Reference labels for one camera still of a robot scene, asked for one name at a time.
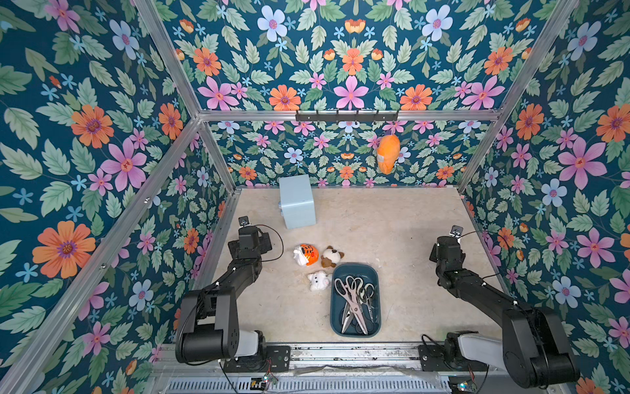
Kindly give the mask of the dark teal storage tray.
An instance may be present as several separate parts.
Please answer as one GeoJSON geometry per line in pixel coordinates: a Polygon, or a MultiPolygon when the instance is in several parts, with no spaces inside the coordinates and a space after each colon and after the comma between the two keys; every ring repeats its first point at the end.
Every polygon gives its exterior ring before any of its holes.
{"type": "Polygon", "coordinates": [[[377,271],[368,264],[348,263],[332,274],[330,322],[346,338],[372,338],[381,329],[377,271]]]}

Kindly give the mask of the pink transparent scissors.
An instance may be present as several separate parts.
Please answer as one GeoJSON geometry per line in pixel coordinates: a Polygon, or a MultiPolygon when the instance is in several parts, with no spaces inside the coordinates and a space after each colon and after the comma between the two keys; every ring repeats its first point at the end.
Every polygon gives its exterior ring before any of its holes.
{"type": "Polygon", "coordinates": [[[359,300],[359,292],[364,285],[363,279],[360,277],[354,277],[355,280],[355,288],[351,291],[352,295],[352,306],[354,318],[351,323],[354,321],[357,325],[357,330],[361,332],[363,335],[368,334],[368,329],[364,319],[363,306],[359,300]]]}

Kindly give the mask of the light blue box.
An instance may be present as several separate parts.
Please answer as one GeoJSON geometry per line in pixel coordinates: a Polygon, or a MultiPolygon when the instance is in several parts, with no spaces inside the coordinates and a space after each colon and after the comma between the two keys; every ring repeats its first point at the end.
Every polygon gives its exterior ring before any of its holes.
{"type": "Polygon", "coordinates": [[[316,224],[313,191],[307,175],[282,177],[280,210],[288,229],[304,228],[316,224]]]}

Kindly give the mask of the black wall hook rail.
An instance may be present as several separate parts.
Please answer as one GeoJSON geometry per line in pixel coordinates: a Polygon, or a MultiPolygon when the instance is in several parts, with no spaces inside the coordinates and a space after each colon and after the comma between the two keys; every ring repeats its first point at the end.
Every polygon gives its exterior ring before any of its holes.
{"type": "Polygon", "coordinates": [[[397,121],[400,113],[397,111],[304,111],[295,113],[295,121],[311,122],[359,122],[374,123],[379,121],[397,121]]]}

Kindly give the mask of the orange tiger plush toy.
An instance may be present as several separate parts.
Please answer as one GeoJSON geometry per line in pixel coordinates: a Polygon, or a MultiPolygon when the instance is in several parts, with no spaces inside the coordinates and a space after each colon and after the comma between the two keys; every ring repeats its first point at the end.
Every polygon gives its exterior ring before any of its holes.
{"type": "Polygon", "coordinates": [[[294,260],[299,266],[311,266],[319,260],[319,251],[310,244],[300,244],[295,247],[294,260]]]}

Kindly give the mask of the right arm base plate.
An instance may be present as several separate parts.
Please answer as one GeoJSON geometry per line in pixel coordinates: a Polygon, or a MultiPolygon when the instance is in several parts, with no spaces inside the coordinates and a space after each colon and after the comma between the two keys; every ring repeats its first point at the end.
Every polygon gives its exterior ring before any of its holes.
{"type": "Polygon", "coordinates": [[[448,353],[441,344],[432,342],[418,346],[418,359],[425,372],[485,372],[487,365],[448,353]]]}

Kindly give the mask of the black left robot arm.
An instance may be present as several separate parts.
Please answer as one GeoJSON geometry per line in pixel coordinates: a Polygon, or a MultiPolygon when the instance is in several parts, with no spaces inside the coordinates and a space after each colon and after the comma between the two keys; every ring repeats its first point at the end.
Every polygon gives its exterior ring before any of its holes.
{"type": "Polygon", "coordinates": [[[237,299],[258,280],[263,255],[272,249],[272,243],[268,233],[253,225],[240,228],[238,235],[228,243],[232,261],[226,272],[182,299],[175,347],[177,361],[182,364],[253,356],[259,350],[260,335],[256,332],[253,345],[240,345],[237,299]]]}

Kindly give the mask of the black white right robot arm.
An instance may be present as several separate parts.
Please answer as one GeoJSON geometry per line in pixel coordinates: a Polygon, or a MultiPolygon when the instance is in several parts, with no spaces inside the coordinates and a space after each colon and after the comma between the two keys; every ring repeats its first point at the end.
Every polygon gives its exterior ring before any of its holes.
{"type": "Polygon", "coordinates": [[[457,337],[460,354],[505,370],[522,388],[574,383],[581,378],[578,363],[559,316],[546,307],[515,300],[464,268],[460,238],[440,236],[429,259],[436,264],[438,286],[480,310],[497,323],[501,341],[485,348],[473,333],[457,337]]]}

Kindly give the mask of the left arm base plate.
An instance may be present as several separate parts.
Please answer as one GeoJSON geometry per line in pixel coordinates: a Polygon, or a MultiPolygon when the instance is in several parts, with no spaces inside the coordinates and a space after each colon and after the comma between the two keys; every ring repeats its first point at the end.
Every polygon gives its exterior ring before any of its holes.
{"type": "Polygon", "coordinates": [[[290,346],[268,346],[263,353],[227,361],[227,373],[281,373],[290,369],[290,346]]]}

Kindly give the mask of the white ventilation grille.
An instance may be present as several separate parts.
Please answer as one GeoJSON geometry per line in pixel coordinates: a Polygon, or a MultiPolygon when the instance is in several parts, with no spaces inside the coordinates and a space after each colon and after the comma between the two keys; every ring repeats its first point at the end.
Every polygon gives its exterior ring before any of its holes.
{"type": "Polygon", "coordinates": [[[165,393],[450,393],[449,379],[409,376],[300,376],[269,381],[255,377],[172,379],[165,393]]]}

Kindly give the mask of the orange hanging plush toy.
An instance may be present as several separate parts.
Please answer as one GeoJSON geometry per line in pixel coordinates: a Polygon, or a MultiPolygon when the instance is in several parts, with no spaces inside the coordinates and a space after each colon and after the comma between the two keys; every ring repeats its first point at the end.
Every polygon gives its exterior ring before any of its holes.
{"type": "Polygon", "coordinates": [[[383,136],[377,147],[377,166],[381,173],[392,173],[400,155],[400,139],[398,136],[383,136]]]}

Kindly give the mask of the white plush toy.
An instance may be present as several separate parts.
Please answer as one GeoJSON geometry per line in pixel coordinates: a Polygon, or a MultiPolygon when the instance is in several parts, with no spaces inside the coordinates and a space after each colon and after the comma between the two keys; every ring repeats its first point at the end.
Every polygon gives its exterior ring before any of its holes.
{"type": "Polygon", "coordinates": [[[310,284],[309,290],[311,292],[321,292],[331,285],[331,274],[327,274],[325,271],[318,271],[316,273],[309,274],[307,276],[310,284]]]}

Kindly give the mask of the black scissors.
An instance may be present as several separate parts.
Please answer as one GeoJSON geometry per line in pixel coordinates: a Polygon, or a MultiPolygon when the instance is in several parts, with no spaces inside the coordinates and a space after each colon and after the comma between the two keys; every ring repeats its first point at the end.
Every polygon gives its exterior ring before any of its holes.
{"type": "Polygon", "coordinates": [[[376,295],[376,288],[372,283],[364,284],[359,292],[359,300],[361,305],[365,305],[369,319],[374,322],[374,313],[372,301],[376,295]]]}

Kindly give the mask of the brown dog plush toy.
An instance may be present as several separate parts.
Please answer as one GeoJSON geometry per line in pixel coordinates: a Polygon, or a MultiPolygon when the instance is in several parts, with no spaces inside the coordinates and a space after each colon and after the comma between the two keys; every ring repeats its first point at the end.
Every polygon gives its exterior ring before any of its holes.
{"type": "Polygon", "coordinates": [[[344,258],[345,253],[338,251],[333,246],[328,246],[320,255],[320,261],[323,268],[335,268],[344,258]]]}

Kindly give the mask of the cream kitchen shears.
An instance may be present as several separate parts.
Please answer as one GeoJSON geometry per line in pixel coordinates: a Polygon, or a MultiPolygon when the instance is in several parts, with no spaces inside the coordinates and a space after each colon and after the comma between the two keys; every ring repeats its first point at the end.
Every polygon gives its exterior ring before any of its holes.
{"type": "Polygon", "coordinates": [[[345,334],[354,318],[351,291],[355,288],[355,280],[354,277],[350,276],[345,279],[337,278],[333,285],[337,294],[346,301],[341,320],[341,333],[345,334]]]}

